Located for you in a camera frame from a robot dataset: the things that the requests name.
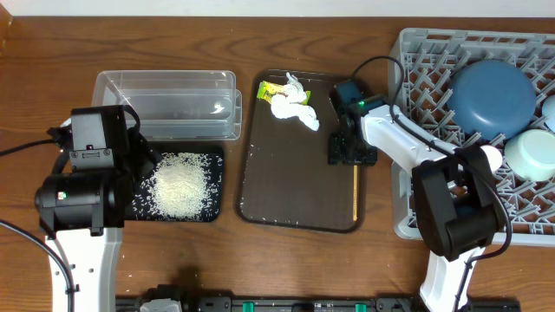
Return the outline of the dark blue plate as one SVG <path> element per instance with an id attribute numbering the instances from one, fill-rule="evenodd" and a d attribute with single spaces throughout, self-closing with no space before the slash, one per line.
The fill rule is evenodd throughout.
<path id="1" fill-rule="evenodd" d="M 449 82 L 447 108 L 454 123 L 484 140 L 503 134 L 510 139 L 523 132 L 535 111 L 536 95 L 530 79 L 519 68 L 498 61 L 475 62 Z"/>

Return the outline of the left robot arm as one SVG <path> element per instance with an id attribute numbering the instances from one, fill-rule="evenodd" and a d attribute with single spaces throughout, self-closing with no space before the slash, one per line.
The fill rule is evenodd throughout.
<path id="1" fill-rule="evenodd" d="M 54 311 L 114 311 L 126 209 L 161 156 L 129 105 L 85 107 L 48 135 L 61 148 L 35 195 Z"/>

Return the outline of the mint green bowl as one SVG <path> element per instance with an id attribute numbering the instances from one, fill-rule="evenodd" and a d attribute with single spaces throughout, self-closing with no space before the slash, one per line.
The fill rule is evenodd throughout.
<path id="1" fill-rule="evenodd" d="M 519 177 L 547 181 L 554 177 L 554 134 L 546 130 L 527 130 L 505 146 L 506 163 Z"/>

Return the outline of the pink plastic cup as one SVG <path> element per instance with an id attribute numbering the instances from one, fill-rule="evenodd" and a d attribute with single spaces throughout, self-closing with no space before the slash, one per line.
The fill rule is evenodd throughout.
<path id="1" fill-rule="evenodd" d="M 496 147 L 491 145 L 481 146 L 480 149 L 486 154 L 491 171 L 496 172 L 499 170 L 503 164 L 502 153 Z"/>

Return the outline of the wooden chopstick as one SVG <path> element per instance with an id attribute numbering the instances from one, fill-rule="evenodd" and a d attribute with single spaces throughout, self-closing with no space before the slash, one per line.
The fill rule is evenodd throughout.
<path id="1" fill-rule="evenodd" d="M 359 186 L 359 168 L 353 166 L 353 221 L 358 219 L 358 186 Z"/>

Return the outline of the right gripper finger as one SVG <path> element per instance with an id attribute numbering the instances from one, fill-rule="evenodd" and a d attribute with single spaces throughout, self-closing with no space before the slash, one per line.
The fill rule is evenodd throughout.
<path id="1" fill-rule="evenodd" d="M 375 146 L 357 146 L 347 151 L 346 163 L 353 166 L 374 166 L 377 161 Z"/>
<path id="2" fill-rule="evenodd" d="M 332 133 L 328 140 L 328 164 L 337 165 L 344 162 L 344 140 L 341 133 Z"/>

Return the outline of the light blue bowl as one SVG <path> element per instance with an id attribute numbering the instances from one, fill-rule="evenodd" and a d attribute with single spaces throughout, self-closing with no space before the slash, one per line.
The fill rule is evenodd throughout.
<path id="1" fill-rule="evenodd" d="M 542 110 L 542 116 L 545 118 L 545 125 L 555 132 L 555 96 L 552 95 L 545 99 Z"/>

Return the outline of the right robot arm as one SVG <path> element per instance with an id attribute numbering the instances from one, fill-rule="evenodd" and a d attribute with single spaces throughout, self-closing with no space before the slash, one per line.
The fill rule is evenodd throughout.
<path id="1" fill-rule="evenodd" d="M 383 151 L 409 173 L 417 228 L 430 250 L 421 302 L 428 311 L 466 310 L 474 265 L 508 223 L 493 178 L 500 153 L 440 141 L 352 80 L 337 83 L 330 101 L 340 129 L 329 139 L 329 164 L 373 166 Z"/>

